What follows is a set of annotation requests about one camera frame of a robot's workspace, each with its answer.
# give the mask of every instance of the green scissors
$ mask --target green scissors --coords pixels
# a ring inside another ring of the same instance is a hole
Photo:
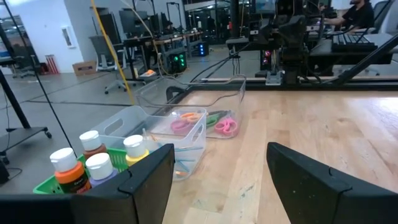
[[[223,117],[225,117],[229,111],[214,111],[210,112],[206,119],[206,128],[213,127]]]

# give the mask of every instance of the purple paint bottle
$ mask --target purple paint bottle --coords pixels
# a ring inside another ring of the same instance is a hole
[[[112,166],[108,153],[104,152],[88,158],[86,167],[91,175],[90,184],[92,187],[96,187],[118,174],[118,171]]]

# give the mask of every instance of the paint bottle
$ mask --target paint bottle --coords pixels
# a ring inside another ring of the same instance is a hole
[[[86,161],[86,167],[88,172],[90,172],[90,184],[92,187],[96,187],[118,174],[118,170],[112,166],[108,153],[98,153],[91,156]]]
[[[91,188],[83,163],[77,161],[73,149],[66,147],[50,155],[55,179],[63,193],[83,193]]]
[[[149,151],[144,144],[144,138],[139,134],[127,137],[123,141],[123,144],[127,151],[126,162],[128,166],[135,164],[149,155]]]
[[[97,131],[87,131],[79,138],[85,149],[83,155],[86,160],[95,154],[106,152],[106,146],[101,142],[100,134]]]

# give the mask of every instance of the desk leg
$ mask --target desk leg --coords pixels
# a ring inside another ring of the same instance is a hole
[[[192,50],[191,50],[191,38],[187,37],[187,52],[188,52],[188,58],[192,58]]]
[[[145,47],[142,45],[141,46],[141,51],[142,51],[142,53],[144,54],[143,55],[143,57],[142,57],[142,59],[143,59],[143,61],[144,61],[144,66],[145,66],[145,70],[146,71],[148,71],[149,69],[150,69],[150,66],[148,66],[148,61],[149,61],[149,63],[150,63],[150,57],[149,57],[149,60],[147,60],[147,51],[145,50]]]
[[[163,67],[166,72],[169,72],[169,65],[167,65],[167,57],[166,56],[166,48],[164,47],[164,44],[161,45],[160,49],[162,50],[162,56],[163,56]]]
[[[137,77],[136,77],[136,73],[134,72],[134,65],[132,64],[132,55],[130,54],[130,49],[134,50],[134,47],[127,48],[127,50],[126,50],[127,59],[129,60],[129,64],[130,64],[130,71],[131,71],[132,80],[136,81]]]

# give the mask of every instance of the green basket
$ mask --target green basket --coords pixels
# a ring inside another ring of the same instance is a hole
[[[121,149],[108,149],[108,154],[111,158],[112,165],[114,168],[118,170],[118,172],[122,172],[128,168],[126,163],[126,152]],[[81,155],[78,160],[85,164],[86,160]],[[33,193],[35,194],[63,194],[57,180],[55,180],[55,176],[51,176],[47,180],[43,181],[37,187],[33,189]]]

